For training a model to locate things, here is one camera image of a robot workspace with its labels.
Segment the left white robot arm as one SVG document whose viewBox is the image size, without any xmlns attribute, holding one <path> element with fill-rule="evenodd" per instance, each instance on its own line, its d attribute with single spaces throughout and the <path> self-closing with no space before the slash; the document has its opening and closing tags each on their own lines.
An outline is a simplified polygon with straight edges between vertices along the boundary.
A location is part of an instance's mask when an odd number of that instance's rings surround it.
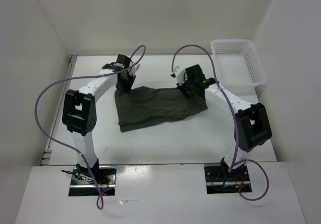
<svg viewBox="0 0 321 224">
<path fill-rule="evenodd" d="M 96 103 L 112 87 L 129 93 L 139 70 L 138 63 L 125 55 L 118 55 L 115 62 L 105 64 L 97 77 L 78 90 L 65 93 L 62 123 L 70 132 L 77 153 L 75 176 L 88 183 L 100 178 L 99 160 L 94 150 L 93 129 L 97 124 Z"/>
</svg>

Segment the olive green shorts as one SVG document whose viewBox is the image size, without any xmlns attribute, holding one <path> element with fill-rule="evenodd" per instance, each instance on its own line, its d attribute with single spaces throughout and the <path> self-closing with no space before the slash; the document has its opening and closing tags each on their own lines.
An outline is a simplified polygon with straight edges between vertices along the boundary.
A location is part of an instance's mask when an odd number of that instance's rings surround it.
<svg viewBox="0 0 321 224">
<path fill-rule="evenodd" d="M 129 94 L 116 90 L 114 98 L 122 133 L 182 121 L 208 109 L 201 97 L 189 100 L 176 88 L 141 86 Z"/>
</svg>

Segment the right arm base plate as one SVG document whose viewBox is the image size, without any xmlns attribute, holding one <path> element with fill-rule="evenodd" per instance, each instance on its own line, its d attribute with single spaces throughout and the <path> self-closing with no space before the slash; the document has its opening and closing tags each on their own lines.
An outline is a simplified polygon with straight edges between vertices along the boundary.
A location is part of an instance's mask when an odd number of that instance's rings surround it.
<svg viewBox="0 0 321 224">
<path fill-rule="evenodd" d="M 248 169 L 246 165 L 225 175 L 220 164 L 210 164 L 204 166 L 207 194 L 228 194 L 252 192 Z"/>
</svg>

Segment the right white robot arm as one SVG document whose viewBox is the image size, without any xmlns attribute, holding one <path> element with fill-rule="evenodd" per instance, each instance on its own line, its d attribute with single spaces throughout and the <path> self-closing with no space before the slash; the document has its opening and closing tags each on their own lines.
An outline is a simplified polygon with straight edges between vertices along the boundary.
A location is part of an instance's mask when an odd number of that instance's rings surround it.
<svg viewBox="0 0 321 224">
<path fill-rule="evenodd" d="M 236 146 L 220 161 L 221 177 L 232 180 L 248 153 L 272 137 L 265 106 L 245 101 L 220 86 L 216 79 L 206 78 L 198 64 L 183 70 L 176 67 L 171 77 L 177 80 L 177 89 L 186 98 L 202 98 L 232 114 Z"/>
</svg>

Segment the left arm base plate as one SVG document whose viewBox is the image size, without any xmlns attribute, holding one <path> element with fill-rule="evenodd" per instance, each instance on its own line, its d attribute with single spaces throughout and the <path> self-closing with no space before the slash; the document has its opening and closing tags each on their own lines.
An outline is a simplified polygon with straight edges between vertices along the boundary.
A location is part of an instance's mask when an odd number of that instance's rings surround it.
<svg viewBox="0 0 321 224">
<path fill-rule="evenodd" d="M 71 174 L 71 182 L 68 196 L 98 196 L 98 190 L 91 176 L 80 173 L 76 166 L 73 171 L 65 171 Z M 116 184 L 116 167 L 115 166 L 101 166 L 96 176 L 99 189 L 103 196 L 115 195 Z"/>
</svg>

